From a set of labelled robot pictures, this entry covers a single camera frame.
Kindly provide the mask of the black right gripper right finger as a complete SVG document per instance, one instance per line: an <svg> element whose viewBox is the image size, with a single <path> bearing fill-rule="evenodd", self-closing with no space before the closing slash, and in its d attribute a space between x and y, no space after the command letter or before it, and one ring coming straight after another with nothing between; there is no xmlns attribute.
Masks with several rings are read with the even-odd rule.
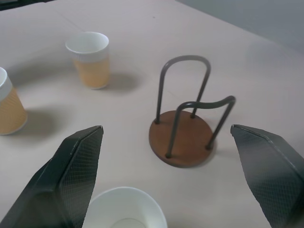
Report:
<svg viewBox="0 0 304 228"><path fill-rule="evenodd" d="M281 136L234 124L246 182L273 228L304 226L304 159Z"/></svg>

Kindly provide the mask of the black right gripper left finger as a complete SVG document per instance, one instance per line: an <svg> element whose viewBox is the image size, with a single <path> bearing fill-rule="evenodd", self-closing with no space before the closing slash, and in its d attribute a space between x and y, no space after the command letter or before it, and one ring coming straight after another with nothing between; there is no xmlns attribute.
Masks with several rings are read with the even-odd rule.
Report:
<svg viewBox="0 0 304 228"><path fill-rule="evenodd" d="M65 138L30 179L0 223L2 228L81 228L92 197L104 130Z"/></svg>

